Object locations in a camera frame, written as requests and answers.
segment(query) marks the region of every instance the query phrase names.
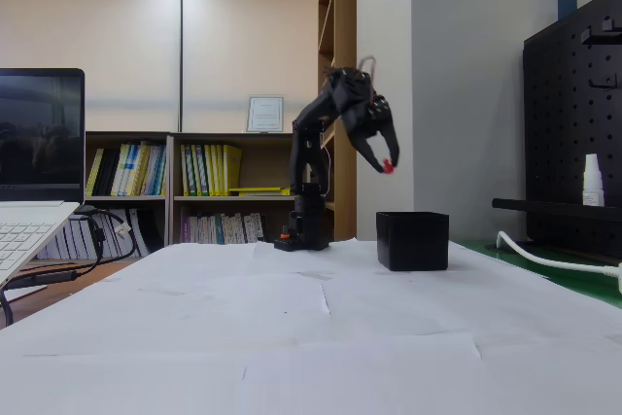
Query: laptop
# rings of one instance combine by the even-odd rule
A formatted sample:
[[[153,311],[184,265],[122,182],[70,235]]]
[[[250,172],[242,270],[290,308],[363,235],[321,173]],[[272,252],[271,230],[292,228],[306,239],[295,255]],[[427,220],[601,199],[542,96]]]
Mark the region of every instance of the laptop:
[[[0,287],[84,196],[84,72],[0,69]]]

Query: black container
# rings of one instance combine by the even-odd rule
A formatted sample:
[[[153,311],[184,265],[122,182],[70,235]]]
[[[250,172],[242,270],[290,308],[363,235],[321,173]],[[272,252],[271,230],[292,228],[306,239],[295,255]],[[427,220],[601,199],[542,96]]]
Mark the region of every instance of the black container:
[[[392,271],[444,271],[449,216],[436,213],[376,213],[378,260]]]

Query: white wall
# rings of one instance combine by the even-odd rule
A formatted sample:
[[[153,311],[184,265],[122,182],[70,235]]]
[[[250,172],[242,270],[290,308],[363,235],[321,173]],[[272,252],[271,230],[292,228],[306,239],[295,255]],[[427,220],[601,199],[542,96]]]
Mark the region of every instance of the white wall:
[[[0,0],[0,67],[86,73],[87,130],[177,130],[179,0]]]
[[[376,236],[377,211],[412,211],[412,29],[411,0],[357,0],[357,55],[376,57],[374,87],[389,100],[400,146],[394,175],[378,174],[357,161],[357,237]],[[384,140],[372,148],[379,160],[388,156]]]
[[[317,96],[318,0],[184,0],[184,131],[245,130],[251,95]]]
[[[450,216],[452,239],[523,234],[494,197],[524,197],[521,53],[557,0],[412,0],[416,210]]]

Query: bookshelf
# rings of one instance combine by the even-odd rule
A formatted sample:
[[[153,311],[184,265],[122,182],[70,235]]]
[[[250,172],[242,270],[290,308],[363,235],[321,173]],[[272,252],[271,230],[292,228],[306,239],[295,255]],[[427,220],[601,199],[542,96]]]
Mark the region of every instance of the bookshelf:
[[[95,159],[98,149],[119,149],[123,143],[151,141],[166,145],[168,143],[167,132],[138,132],[138,131],[88,131],[86,133],[86,179]],[[85,201],[97,208],[112,209],[149,209],[154,213],[155,225],[158,233],[168,245],[169,229],[169,205],[167,196],[86,196]]]
[[[168,244],[180,243],[182,213],[190,215],[261,213],[266,216],[269,238],[280,235],[294,208],[293,196],[184,196],[181,145],[230,145],[242,150],[240,187],[289,187],[292,135],[286,133],[209,134],[171,133],[167,149],[172,163],[169,172]]]
[[[318,87],[326,84],[329,67],[357,66],[357,0],[318,1]],[[357,235],[357,152],[343,122],[336,121],[322,135],[330,154],[330,191],[327,222],[335,241]]]

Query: robotic arm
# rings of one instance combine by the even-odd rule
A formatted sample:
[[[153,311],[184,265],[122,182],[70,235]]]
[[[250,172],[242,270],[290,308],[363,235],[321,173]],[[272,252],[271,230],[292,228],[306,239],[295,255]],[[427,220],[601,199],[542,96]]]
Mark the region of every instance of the robotic arm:
[[[294,143],[290,159],[292,190],[296,195],[289,225],[284,226],[275,248],[284,251],[323,250],[328,240],[321,234],[321,219],[326,211],[328,168],[320,147],[320,134],[339,117],[352,146],[380,173],[392,173],[399,158],[399,144],[389,103],[373,88],[373,77],[359,69],[338,68],[330,72],[328,84],[320,95],[294,121]],[[367,139],[377,132],[389,147],[391,163],[384,167],[376,160]],[[305,183],[304,169],[309,165],[317,182]]]

